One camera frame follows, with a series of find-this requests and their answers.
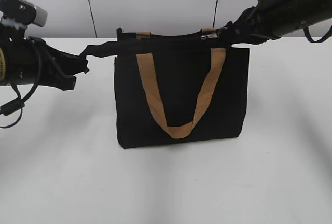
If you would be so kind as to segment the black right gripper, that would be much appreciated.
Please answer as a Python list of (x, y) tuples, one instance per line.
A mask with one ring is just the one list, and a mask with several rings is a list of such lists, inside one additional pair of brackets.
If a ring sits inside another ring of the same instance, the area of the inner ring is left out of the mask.
[(273, 33), (273, 16), (280, 0), (258, 0), (249, 15), (242, 14), (223, 32), (223, 45), (262, 44), (281, 37)]

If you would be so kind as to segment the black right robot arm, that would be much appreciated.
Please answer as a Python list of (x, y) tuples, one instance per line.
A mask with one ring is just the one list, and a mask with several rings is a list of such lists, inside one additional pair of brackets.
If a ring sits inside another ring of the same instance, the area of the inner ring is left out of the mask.
[(258, 0), (244, 10), (234, 23), (218, 30), (219, 38), (229, 44), (259, 45), (303, 30), (314, 43), (309, 27), (331, 19), (331, 0)]

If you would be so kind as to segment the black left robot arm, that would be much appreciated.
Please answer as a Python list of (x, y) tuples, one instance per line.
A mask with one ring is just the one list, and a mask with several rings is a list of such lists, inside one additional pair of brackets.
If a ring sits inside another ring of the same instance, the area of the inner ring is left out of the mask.
[(57, 50), (36, 37), (1, 43), (1, 62), (1, 72), (5, 72), (2, 86), (13, 75), (19, 85), (33, 84), (40, 74), (39, 86), (68, 91), (74, 89), (76, 74), (89, 71), (87, 59)]

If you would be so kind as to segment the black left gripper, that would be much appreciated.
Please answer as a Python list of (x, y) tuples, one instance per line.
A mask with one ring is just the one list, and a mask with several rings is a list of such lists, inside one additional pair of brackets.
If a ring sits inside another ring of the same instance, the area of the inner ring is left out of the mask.
[(87, 73), (86, 57), (57, 50), (37, 37), (26, 39), (28, 65), (24, 68), (24, 83), (33, 84), (40, 75), (38, 85), (69, 91), (75, 88), (76, 77)]

